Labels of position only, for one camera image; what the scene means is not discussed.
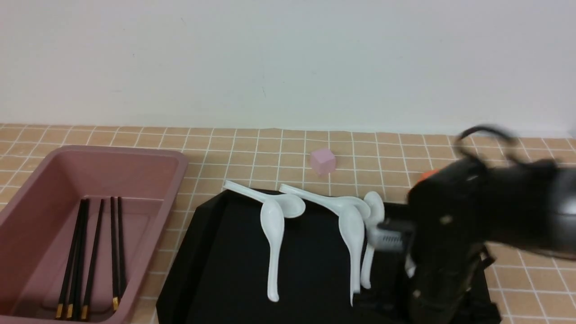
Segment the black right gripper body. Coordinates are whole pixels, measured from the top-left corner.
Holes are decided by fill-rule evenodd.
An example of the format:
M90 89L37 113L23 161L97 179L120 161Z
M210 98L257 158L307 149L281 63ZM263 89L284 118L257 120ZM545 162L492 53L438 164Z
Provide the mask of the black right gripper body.
M410 251L416 269L407 310L414 324L449 324L470 288L483 249L481 192L494 168L457 160L409 191L415 223Z

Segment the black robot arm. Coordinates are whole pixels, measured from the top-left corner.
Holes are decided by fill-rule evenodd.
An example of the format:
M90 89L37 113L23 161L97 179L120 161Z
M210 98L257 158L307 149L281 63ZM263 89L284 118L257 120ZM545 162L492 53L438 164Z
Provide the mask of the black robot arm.
M415 223L409 284L414 324L448 324L486 242L575 259L575 169L551 159L489 167L463 158L410 189Z

